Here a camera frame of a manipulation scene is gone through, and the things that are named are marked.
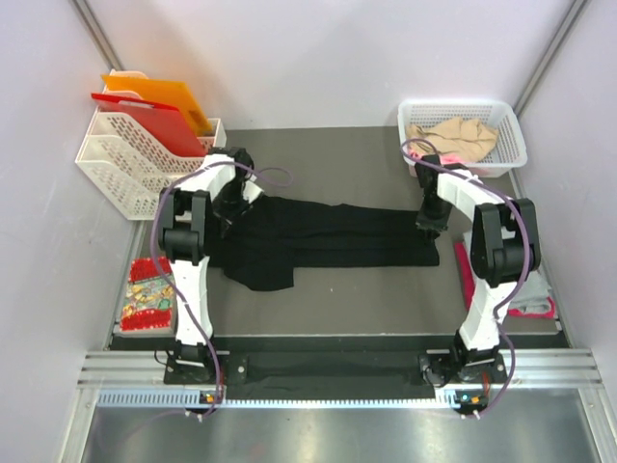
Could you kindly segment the black t-shirt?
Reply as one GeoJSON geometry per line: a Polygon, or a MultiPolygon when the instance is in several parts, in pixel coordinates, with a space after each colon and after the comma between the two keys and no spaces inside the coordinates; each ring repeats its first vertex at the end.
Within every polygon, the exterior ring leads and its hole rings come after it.
{"type": "Polygon", "coordinates": [[[209,265],[253,291],[294,287],[297,268],[435,267],[412,210],[262,196],[214,242],[209,265]]]}

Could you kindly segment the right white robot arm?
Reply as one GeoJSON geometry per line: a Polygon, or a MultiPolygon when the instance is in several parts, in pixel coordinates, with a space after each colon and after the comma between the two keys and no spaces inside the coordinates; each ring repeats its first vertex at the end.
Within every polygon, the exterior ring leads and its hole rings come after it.
{"type": "Polygon", "coordinates": [[[434,240],[452,209],[471,220],[469,263],[476,277],[468,314],[448,353],[428,364],[426,378],[444,386],[474,380],[497,361],[500,328],[514,296],[541,263],[535,203],[485,185],[465,166],[444,166],[436,155],[415,163],[423,201],[416,226],[434,240]]]}

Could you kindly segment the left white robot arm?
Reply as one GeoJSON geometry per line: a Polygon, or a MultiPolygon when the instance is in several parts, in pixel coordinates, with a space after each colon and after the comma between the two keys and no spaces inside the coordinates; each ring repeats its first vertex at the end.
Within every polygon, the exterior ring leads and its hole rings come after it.
{"type": "Polygon", "coordinates": [[[263,193],[255,184],[255,163],[244,148],[216,147],[192,173],[162,189],[149,239],[154,258],[164,256],[164,276],[177,303],[177,325],[167,368],[169,384],[183,375],[221,386],[223,372],[212,337],[206,274],[215,241],[250,210],[263,193]]]}

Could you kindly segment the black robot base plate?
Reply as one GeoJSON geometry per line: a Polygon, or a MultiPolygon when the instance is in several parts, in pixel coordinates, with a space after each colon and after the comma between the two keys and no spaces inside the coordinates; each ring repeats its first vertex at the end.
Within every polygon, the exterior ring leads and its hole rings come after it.
{"type": "Polygon", "coordinates": [[[167,385],[213,385],[227,399],[381,400],[431,398],[437,388],[498,384],[506,373],[496,349],[468,355],[451,336],[218,337],[206,347],[169,349],[167,385]]]}

